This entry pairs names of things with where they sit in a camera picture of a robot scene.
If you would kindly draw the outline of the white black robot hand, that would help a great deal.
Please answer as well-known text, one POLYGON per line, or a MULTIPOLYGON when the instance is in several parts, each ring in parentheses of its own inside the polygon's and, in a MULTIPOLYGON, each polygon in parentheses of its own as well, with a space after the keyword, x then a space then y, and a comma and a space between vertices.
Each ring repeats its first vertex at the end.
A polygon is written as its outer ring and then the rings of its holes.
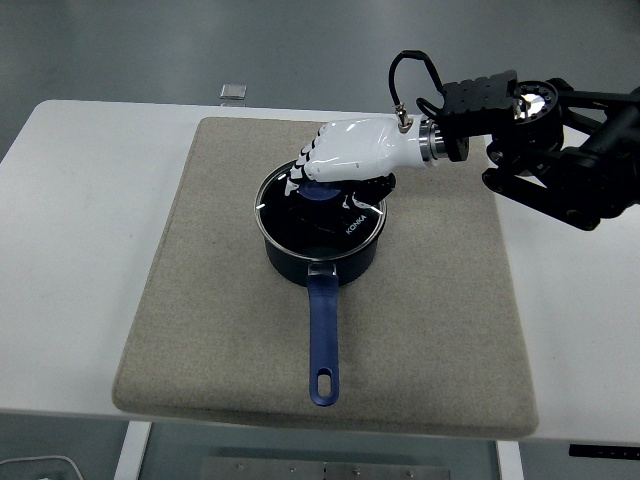
POLYGON ((436 159, 429 127, 419 120, 405 133, 391 118, 328 122, 300 150, 287 173, 284 195, 321 199, 336 185, 345 187, 354 202, 375 205, 395 188, 394 170, 423 168, 436 159))

